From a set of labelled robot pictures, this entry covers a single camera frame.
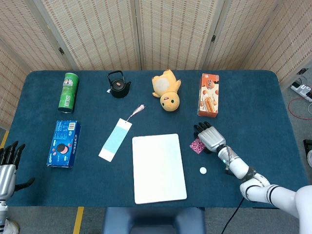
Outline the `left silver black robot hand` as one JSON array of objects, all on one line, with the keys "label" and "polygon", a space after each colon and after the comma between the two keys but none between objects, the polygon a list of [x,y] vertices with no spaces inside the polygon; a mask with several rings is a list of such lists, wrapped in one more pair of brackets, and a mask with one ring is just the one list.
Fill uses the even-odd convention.
[{"label": "left silver black robot hand", "polygon": [[31,186],[35,178],[27,182],[16,184],[16,172],[19,167],[20,158],[25,144],[18,146],[18,141],[13,142],[6,148],[0,149],[0,200],[8,200],[14,192]]}]

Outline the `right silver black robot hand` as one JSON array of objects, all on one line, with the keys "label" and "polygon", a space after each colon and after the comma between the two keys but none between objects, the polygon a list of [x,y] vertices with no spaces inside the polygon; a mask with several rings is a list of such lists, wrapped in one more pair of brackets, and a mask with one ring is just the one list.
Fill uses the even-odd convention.
[{"label": "right silver black robot hand", "polygon": [[226,145],[224,136],[207,121],[194,125],[194,136],[199,138],[209,152],[218,152]]}]

